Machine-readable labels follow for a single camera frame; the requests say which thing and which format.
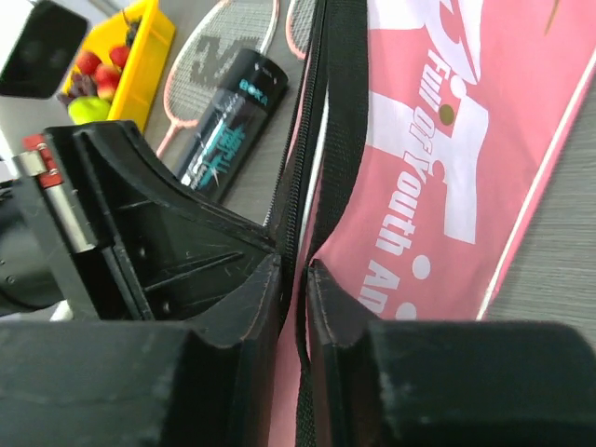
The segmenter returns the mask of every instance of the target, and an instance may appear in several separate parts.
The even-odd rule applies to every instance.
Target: yellow basket
[[[139,18],[142,21],[114,95],[108,120],[131,119],[137,123],[140,131],[144,131],[176,27],[159,10],[159,0],[140,0],[127,7],[125,14],[128,21]],[[112,64],[110,50],[125,44],[128,29],[123,14],[119,12],[94,27],[82,48],[93,51],[102,62]],[[69,76],[64,93],[70,86]]]

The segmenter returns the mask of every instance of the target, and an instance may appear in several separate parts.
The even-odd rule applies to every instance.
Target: pink racket bag
[[[316,445],[317,272],[380,318],[485,317],[589,87],[594,17],[564,0],[318,1],[278,188],[304,218],[288,200],[271,214],[274,233],[302,228],[271,447]]]

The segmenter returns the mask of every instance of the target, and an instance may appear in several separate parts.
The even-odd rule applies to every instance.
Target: black object
[[[47,129],[44,139],[97,247],[73,251],[36,178],[12,194],[77,318],[194,317],[274,252],[260,225],[180,185],[133,123]]]
[[[0,75],[0,95],[50,98],[60,86],[88,22],[48,0],[38,2]]]
[[[178,180],[220,201],[287,86],[288,77],[274,62],[242,48],[173,170]]]
[[[596,445],[596,358],[542,322],[396,322],[309,270],[317,447]]]
[[[20,214],[11,183],[0,183],[0,316],[61,300],[46,257]]]
[[[269,255],[185,323],[3,325],[0,445],[266,446],[279,282]]]

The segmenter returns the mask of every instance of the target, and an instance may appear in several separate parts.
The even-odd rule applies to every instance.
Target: gray surface
[[[291,91],[270,123],[228,200],[235,212],[261,222],[275,185],[287,138],[302,64],[288,51],[283,25],[288,0],[281,0],[278,31],[269,57],[288,73]],[[162,0],[162,9],[178,26],[170,63],[186,37],[214,4],[213,0]],[[169,125],[163,98],[156,98],[145,132],[157,147]],[[557,172],[506,282],[490,309],[490,318],[554,319],[580,328],[596,343],[596,91],[576,123]],[[170,164],[189,138],[187,130],[165,157]]]

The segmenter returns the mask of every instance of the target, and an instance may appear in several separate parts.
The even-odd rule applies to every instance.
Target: pink racket frame
[[[306,53],[298,48],[296,43],[294,42],[293,37],[291,36],[291,23],[293,19],[294,9],[296,8],[296,3],[300,0],[291,0],[290,6],[288,7],[288,15],[286,16],[286,42],[288,42],[288,48],[292,52],[294,56],[296,56],[300,61],[303,61],[306,58]]]

